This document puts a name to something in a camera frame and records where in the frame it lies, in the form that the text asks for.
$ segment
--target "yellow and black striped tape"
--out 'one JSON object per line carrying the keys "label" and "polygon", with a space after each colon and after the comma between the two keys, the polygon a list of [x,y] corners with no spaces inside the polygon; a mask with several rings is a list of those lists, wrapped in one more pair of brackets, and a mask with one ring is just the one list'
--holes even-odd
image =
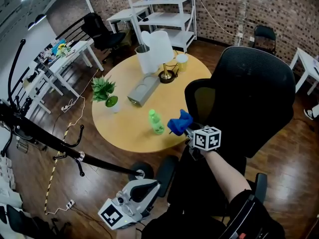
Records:
{"label": "yellow and black striped tape", "polygon": [[[71,127],[71,124],[72,124],[72,123],[69,124],[68,128],[66,129],[66,131],[65,131],[65,133],[64,133],[63,141],[65,141],[66,135],[68,134],[68,131],[69,131],[70,127]],[[53,168],[52,168],[52,173],[51,173],[51,177],[50,177],[48,189],[47,189],[47,191],[46,191],[45,203],[44,203],[44,214],[45,214],[45,215],[48,215],[48,214],[49,214],[49,213],[47,213],[46,208],[47,208],[47,203],[48,203],[48,197],[49,197],[51,182],[52,182],[52,179],[53,179],[53,175],[54,175],[54,171],[55,171],[55,167],[56,167],[56,163],[57,163],[57,162],[58,162],[58,159],[56,159],[56,160],[54,161],[54,166],[53,166]]]}

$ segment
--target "brick wall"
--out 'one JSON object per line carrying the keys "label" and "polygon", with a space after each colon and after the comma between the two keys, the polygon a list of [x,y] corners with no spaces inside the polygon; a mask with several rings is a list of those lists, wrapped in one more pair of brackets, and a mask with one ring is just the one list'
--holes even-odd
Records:
{"label": "brick wall", "polygon": [[[90,0],[104,22],[114,13],[128,8],[127,0]],[[230,33],[244,33],[243,45],[257,24],[272,27],[277,35],[277,56],[290,63],[297,47],[315,56],[319,54],[319,0],[202,0],[217,22]],[[84,0],[58,0],[49,11],[54,30],[65,28],[87,13]],[[156,10],[177,11],[176,6],[156,6]],[[190,4],[185,6],[190,12]],[[233,36],[220,29],[196,0],[197,34],[220,42],[234,44]]]}

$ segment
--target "shelf board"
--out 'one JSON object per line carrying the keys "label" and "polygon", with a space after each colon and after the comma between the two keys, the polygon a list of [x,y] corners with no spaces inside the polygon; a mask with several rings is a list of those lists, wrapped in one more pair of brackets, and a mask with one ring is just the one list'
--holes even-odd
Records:
{"label": "shelf board", "polygon": [[145,6],[150,4],[178,4],[187,0],[140,0],[133,3],[133,6]]}
{"label": "shelf board", "polygon": [[194,36],[194,32],[188,31],[183,34],[182,30],[177,29],[158,28],[156,31],[165,31],[168,34],[171,45],[181,48]]}
{"label": "shelf board", "polygon": [[189,19],[190,14],[184,13],[183,17],[179,13],[154,12],[147,17],[148,21],[139,21],[139,25],[163,25],[181,27]]}

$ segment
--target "person's foot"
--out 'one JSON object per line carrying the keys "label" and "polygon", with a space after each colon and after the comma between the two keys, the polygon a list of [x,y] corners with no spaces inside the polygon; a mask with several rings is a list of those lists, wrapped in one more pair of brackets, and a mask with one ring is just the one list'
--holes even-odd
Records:
{"label": "person's foot", "polygon": [[308,118],[310,118],[311,120],[314,120],[314,114],[313,114],[313,110],[306,110],[306,109],[304,109],[304,113],[305,113],[305,115],[308,117]]}

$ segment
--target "office chair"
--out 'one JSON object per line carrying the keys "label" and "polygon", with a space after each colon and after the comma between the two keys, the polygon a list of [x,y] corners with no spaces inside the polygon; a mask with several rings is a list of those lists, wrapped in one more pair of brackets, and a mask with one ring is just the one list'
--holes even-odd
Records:
{"label": "office chair", "polygon": [[[210,79],[199,79],[185,88],[189,114],[198,124],[221,130],[219,154],[245,175],[246,158],[256,152],[293,117],[295,80],[279,58],[248,47],[224,50]],[[249,182],[264,202],[267,176]],[[228,205],[205,159],[194,161],[185,148],[167,198],[189,209],[205,203],[203,211],[224,216]]]}
{"label": "office chair", "polygon": [[82,30],[87,33],[94,40],[94,47],[103,51],[105,49],[112,49],[111,53],[102,60],[106,62],[109,56],[113,59],[113,65],[115,65],[116,59],[116,47],[125,38],[125,33],[118,32],[117,23],[114,21],[112,24],[115,25],[116,33],[111,33],[104,25],[101,17],[94,12],[91,12],[83,17],[84,24],[81,26]]}
{"label": "office chair", "polygon": [[[65,223],[63,228],[59,230],[55,224],[57,219],[52,219],[53,227],[50,228],[48,222],[45,222],[38,217],[27,217],[22,211],[19,212],[10,205],[6,206],[6,216],[12,231],[34,239],[62,239],[64,238],[66,226],[70,225],[70,223]],[[7,223],[6,219],[2,218],[1,220],[2,222],[5,221],[5,223]]]}
{"label": "office chair", "polygon": [[276,54],[276,34],[271,27],[258,25],[255,27],[253,48]]}

